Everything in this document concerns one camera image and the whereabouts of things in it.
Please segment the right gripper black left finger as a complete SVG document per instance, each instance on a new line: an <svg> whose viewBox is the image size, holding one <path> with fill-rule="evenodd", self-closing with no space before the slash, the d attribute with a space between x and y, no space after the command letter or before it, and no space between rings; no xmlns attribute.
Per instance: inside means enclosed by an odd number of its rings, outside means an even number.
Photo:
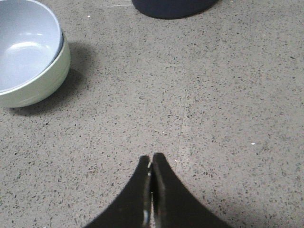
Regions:
<svg viewBox="0 0 304 228"><path fill-rule="evenodd" d="M142 156L128 183L87 228L149 228L151 218L151 163Z"/></svg>

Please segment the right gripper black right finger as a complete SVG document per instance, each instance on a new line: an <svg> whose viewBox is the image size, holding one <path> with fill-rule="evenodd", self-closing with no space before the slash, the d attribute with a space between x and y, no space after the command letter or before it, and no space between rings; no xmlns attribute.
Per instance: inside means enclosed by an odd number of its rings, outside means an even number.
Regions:
<svg viewBox="0 0 304 228"><path fill-rule="evenodd" d="M157 228L229 228L183 185L164 154L152 160L154 219Z"/></svg>

